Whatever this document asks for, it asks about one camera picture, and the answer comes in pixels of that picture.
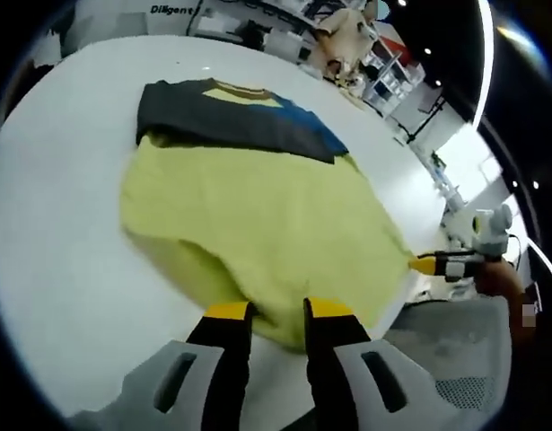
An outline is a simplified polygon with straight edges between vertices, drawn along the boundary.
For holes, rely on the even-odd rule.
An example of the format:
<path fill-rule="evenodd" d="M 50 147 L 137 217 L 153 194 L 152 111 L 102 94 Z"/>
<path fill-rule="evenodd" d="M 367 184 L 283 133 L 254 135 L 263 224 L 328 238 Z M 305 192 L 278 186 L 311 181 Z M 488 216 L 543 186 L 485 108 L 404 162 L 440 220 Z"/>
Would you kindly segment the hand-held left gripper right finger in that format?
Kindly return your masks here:
<path fill-rule="evenodd" d="M 341 303 L 303 301 L 307 377 L 318 430 L 435 430 L 429 374 L 390 343 L 373 340 Z"/>

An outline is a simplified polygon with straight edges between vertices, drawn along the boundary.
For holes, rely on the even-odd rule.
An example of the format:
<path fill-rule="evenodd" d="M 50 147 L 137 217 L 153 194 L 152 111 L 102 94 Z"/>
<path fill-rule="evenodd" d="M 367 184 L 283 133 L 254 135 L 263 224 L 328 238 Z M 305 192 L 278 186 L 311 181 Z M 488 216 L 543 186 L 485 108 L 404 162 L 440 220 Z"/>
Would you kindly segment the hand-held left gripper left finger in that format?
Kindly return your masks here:
<path fill-rule="evenodd" d="M 184 341 L 173 340 L 122 385 L 124 430 L 238 430 L 253 305 L 214 305 Z"/>

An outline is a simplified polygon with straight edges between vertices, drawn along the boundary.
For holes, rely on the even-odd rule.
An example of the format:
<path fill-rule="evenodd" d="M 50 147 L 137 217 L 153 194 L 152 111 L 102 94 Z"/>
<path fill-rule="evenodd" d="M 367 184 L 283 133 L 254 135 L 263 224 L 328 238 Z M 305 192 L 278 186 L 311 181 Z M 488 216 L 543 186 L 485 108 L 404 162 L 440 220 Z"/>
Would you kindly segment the person's right hand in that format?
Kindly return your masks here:
<path fill-rule="evenodd" d="M 516 296 L 523 292 L 523 284 L 515 267 L 505 261 L 485 262 L 474 276 L 479 294 L 488 296 Z"/>

